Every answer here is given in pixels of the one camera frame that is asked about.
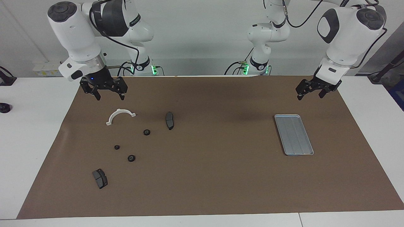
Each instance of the white backdrop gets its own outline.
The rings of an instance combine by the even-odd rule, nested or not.
[[[20,77],[33,76],[33,62],[67,58],[46,17],[49,6],[56,2],[0,0],[0,65]],[[316,4],[292,1],[288,8],[292,23],[300,24]],[[368,58],[404,21],[402,0],[381,0],[381,5],[387,11],[389,32]],[[315,71],[328,48],[316,26],[322,14],[335,6],[322,3],[306,25],[292,29],[287,41],[271,44],[273,75],[309,75]],[[137,0],[137,8],[156,31],[154,39],[145,43],[149,55],[169,75],[223,74],[230,63],[243,60],[252,48],[246,37],[248,27],[268,22],[261,0]],[[103,37],[97,40],[107,53],[109,65],[129,58],[119,45]]]

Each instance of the white table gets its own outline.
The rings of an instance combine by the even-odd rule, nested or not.
[[[78,87],[78,82],[64,78],[19,78],[11,87],[0,87],[0,102],[13,105],[10,113],[0,114],[0,227],[404,226],[404,211],[14,220]],[[372,85],[365,77],[344,77],[339,91],[403,199],[404,112],[381,85]]]

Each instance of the blue object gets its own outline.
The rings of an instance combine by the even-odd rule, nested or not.
[[[404,80],[395,85],[389,93],[404,111]]]

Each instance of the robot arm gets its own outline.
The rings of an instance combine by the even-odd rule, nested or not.
[[[327,2],[338,4],[339,0]],[[299,100],[314,90],[321,90],[320,98],[331,91],[336,91],[342,82],[342,76],[351,68],[355,68],[353,65],[358,58],[385,30],[386,14],[381,6],[367,7],[367,2],[360,0],[352,2],[362,4],[331,8],[321,17],[318,33],[330,46],[313,79],[302,80],[296,87]]]
[[[105,0],[89,4],[85,3],[82,7],[72,2],[59,2],[48,10],[49,23],[69,53],[69,58],[59,67],[59,71],[69,81],[82,77],[80,85],[84,92],[94,95],[97,100],[101,98],[98,90],[111,90],[124,100],[128,87],[123,78],[111,77],[88,18],[92,16],[90,20],[95,21],[96,29],[103,36],[115,37],[114,40],[126,46],[133,72],[154,74],[151,60],[140,43],[150,41],[154,33],[141,20],[134,0]]]
[[[285,41],[290,34],[290,26],[286,22],[282,0],[266,1],[266,15],[269,23],[254,24],[248,30],[247,37],[254,45],[250,58],[248,74],[265,73],[271,55],[269,42]]]

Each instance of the gray plastic tray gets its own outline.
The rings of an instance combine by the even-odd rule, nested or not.
[[[275,115],[275,122],[286,155],[303,156],[314,154],[313,147],[299,115],[277,114]]]

